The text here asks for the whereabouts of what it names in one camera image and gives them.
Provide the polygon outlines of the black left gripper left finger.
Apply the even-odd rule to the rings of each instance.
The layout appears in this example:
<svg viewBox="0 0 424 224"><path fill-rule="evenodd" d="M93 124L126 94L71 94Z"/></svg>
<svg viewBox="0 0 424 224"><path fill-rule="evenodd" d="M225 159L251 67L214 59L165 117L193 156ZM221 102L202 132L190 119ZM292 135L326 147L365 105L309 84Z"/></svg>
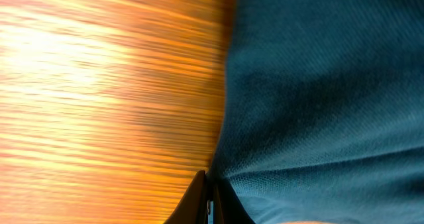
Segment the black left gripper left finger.
<svg viewBox="0 0 424 224"><path fill-rule="evenodd" d="M205 171L198 171L185 194L164 224L206 224L208 187Z"/></svg>

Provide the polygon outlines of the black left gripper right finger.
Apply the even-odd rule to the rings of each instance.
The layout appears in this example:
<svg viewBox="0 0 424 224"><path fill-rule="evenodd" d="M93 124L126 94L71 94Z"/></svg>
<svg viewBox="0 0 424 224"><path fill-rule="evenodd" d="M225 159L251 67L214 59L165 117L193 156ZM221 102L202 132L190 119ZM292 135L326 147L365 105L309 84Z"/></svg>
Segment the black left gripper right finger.
<svg viewBox="0 0 424 224"><path fill-rule="evenodd" d="M213 186L214 224L254 224L228 180Z"/></svg>

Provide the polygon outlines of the blue polo shirt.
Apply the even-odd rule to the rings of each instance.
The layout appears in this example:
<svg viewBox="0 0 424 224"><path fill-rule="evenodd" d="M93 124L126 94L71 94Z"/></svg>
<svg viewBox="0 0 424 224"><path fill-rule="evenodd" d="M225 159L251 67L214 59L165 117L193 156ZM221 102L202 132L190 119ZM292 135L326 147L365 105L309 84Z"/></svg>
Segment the blue polo shirt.
<svg viewBox="0 0 424 224"><path fill-rule="evenodd" d="M423 0L237 0L226 89L254 222L423 222Z"/></svg>

